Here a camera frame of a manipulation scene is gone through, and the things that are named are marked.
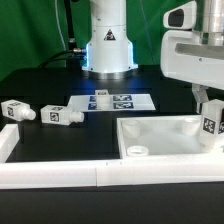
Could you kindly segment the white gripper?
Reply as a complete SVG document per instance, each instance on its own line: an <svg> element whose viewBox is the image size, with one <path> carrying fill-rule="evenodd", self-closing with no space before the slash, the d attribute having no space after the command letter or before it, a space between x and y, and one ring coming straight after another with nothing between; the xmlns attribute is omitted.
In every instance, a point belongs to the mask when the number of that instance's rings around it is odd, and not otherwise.
<svg viewBox="0 0 224 224"><path fill-rule="evenodd" d="M161 43L162 73L194 83L200 114L208 87L224 90L224 0L191 0L167 11L163 25L168 31Z"/></svg>

